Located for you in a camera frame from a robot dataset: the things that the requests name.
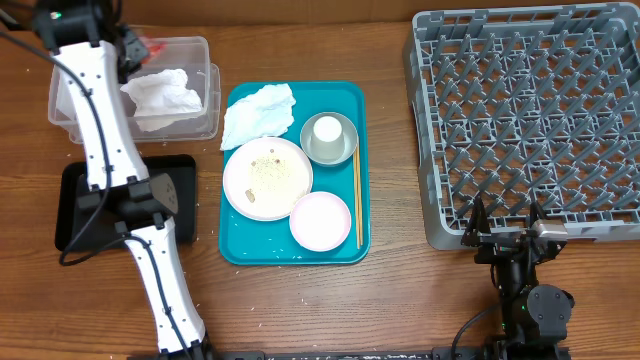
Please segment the red sauce packet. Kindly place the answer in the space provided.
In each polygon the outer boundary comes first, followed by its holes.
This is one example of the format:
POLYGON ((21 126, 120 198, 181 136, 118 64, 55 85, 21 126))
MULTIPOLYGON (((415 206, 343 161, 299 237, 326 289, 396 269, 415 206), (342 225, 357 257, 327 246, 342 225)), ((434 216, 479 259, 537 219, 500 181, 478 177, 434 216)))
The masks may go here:
POLYGON ((152 58, 159 55, 166 48, 165 42, 157 41, 155 39, 148 39, 148 38, 143 39, 143 45, 145 46, 148 52, 148 55, 147 55, 148 61, 150 61, 152 58))

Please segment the white napkin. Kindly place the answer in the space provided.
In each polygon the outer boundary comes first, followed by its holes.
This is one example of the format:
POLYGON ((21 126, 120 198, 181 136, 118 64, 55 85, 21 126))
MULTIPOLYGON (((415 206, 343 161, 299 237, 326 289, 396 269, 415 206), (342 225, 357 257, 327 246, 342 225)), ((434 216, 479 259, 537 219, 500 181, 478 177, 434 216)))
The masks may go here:
POLYGON ((224 115, 221 151, 262 138, 278 137, 294 122, 296 99, 287 84, 267 84, 231 105, 224 115))
POLYGON ((165 69, 160 73, 130 80, 120 90, 136 105, 134 117, 143 132, 168 127, 174 120, 167 115, 200 112, 200 96, 186 87, 188 75, 183 69, 165 69))

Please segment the grey metal bowl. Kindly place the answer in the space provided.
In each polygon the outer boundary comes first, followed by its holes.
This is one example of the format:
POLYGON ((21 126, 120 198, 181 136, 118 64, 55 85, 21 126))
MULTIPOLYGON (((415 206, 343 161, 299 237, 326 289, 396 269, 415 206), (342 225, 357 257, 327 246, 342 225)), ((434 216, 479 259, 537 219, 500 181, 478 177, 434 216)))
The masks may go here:
POLYGON ((322 166, 338 166, 346 162, 354 153, 356 145, 359 143, 359 136, 354 123, 345 115, 336 112, 318 113, 309 118, 303 125, 300 133, 300 145, 304 153, 315 163, 322 166), (336 117, 342 124, 344 135, 344 151, 342 155, 334 161, 323 161, 319 159, 311 149, 311 135, 314 122, 322 116, 336 117))

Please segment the white paper cup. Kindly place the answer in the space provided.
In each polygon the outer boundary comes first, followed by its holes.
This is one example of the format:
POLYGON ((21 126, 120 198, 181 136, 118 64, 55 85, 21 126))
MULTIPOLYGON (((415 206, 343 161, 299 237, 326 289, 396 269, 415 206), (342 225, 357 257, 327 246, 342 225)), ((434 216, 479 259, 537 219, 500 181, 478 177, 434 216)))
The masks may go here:
POLYGON ((312 127, 311 149, 323 161, 334 161, 344 151, 344 135, 341 122, 333 116, 318 118, 312 127))

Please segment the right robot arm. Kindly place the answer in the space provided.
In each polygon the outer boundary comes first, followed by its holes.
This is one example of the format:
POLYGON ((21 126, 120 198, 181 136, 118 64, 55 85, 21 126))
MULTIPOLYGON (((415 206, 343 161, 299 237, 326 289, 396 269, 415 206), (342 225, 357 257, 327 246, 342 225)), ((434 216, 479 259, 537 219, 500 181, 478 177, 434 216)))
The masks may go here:
POLYGON ((457 346, 464 332, 499 310, 503 333, 487 338, 469 359, 569 359, 569 350, 558 343, 567 337, 574 297, 541 284, 536 274, 536 267, 555 259, 567 242, 564 224, 549 219, 538 203, 530 205, 528 228, 513 234, 493 233, 482 198, 476 196, 461 244, 477 250, 477 264, 490 266, 499 301, 463 325, 452 341, 450 356, 463 359, 457 346))

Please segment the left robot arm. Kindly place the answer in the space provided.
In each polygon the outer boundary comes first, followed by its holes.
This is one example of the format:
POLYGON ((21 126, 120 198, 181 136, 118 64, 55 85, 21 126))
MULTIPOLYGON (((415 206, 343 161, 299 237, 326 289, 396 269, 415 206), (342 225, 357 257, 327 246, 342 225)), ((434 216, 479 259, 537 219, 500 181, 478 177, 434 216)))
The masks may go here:
POLYGON ((74 193, 76 227, 60 265, 127 248, 153 313, 158 358, 215 358, 179 257, 180 245, 196 239, 195 161, 189 155, 142 158, 119 93, 148 57, 147 48, 121 22, 121 2, 38 1, 29 9, 42 49, 2 36, 59 72, 86 158, 86 189, 74 193))

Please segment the grey dishwasher rack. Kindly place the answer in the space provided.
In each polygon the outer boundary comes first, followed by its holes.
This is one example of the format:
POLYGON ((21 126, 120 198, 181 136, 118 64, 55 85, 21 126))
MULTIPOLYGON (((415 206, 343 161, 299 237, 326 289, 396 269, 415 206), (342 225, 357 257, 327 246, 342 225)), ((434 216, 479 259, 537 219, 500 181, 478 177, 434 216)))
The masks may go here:
POLYGON ((629 2, 417 13, 404 48, 428 243, 530 208, 573 239, 639 236, 639 9, 629 2))

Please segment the clear plastic bin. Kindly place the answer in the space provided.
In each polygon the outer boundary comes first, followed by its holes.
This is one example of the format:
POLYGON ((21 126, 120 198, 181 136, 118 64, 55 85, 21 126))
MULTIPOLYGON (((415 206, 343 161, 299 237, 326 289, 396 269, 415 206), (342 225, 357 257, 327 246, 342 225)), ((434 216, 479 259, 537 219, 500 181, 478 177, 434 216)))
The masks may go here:
POLYGON ((145 38, 151 56, 121 83, 114 45, 65 46, 54 57, 49 121, 75 143, 206 140, 218 129, 219 70, 200 36, 145 38))

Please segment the large white dirty plate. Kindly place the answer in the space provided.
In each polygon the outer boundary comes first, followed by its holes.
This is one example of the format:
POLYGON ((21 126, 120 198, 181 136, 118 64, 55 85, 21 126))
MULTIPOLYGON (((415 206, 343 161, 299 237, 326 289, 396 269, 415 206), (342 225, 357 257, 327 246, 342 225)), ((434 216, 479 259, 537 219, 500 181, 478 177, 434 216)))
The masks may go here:
POLYGON ((223 171, 223 191, 231 207, 262 222, 288 217, 312 185, 308 157, 299 146, 279 137, 259 138, 240 146, 223 171))

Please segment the black tray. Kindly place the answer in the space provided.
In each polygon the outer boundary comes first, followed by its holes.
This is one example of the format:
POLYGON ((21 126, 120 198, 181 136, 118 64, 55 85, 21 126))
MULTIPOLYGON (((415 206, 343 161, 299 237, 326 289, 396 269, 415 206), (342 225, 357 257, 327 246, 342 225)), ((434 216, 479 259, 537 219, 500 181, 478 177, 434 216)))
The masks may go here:
MULTIPOLYGON (((197 223, 197 176, 196 162, 193 157, 180 155, 166 155, 145 157, 149 175, 152 177, 166 174, 174 184, 178 204, 178 213, 174 216, 176 225, 176 241, 180 244, 190 244, 195 240, 197 223)), ((81 227, 93 214, 91 209, 83 209, 77 199, 89 192, 86 181, 86 164, 75 162, 68 165, 61 178, 60 199, 55 231, 55 247, 62 251, 73 240, 81 227)), ((145 219, 143 210, 136 204, 128 202, 122 206, 116 204, 120 197, 128 195, 127 189, 110 192, 105 209, 91 227, 82 235, 72 247, 74 252, 93 251, 115 240, 118 237, 116 224, 125 219, 124 213, 131 210, 134 218, 127 221, 127 228, 134 226, 148 226, 152 219, 145 219)))

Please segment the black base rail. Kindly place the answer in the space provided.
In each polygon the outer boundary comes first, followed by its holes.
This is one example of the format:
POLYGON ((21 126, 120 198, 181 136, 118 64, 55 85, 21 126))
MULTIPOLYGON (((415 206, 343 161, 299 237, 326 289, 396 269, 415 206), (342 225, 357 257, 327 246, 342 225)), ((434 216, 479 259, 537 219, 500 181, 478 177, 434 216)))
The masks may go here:
MULTIPOLYGON (((457 360, 481 360, 481 359, 561 359, 570 360, 568 348, 560 348, 558 357, 555 354, 533 357, 528 355, 515 355, 508 357, 491 357, 481 347, 458 347, 456 349, 457 360)), ((435 347, 426 351, 373 351, 365 353, 356 352, 307 352, 307 353, 282 353, 267 354, 261 351, 225 352, 217 355, 216 359, 224 360, 451 360, 451 347, 435 347)))

